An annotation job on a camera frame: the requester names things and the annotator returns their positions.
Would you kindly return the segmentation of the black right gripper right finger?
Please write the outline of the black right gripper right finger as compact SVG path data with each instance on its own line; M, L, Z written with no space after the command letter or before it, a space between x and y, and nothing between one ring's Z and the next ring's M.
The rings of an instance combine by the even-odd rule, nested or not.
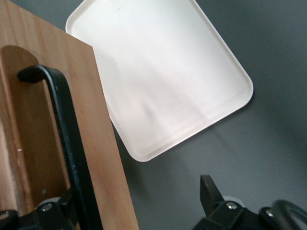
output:
M286 230L270 207L254 213L235 200L223 198L209 175L200 177L200 201L205 216L194 230Z

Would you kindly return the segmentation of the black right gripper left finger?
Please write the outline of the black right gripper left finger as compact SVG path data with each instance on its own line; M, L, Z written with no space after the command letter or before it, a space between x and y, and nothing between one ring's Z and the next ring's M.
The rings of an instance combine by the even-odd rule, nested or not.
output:
M43 201L24 216L12 209L0 212L2 230L75 230L78 223L72 189L62 197Z

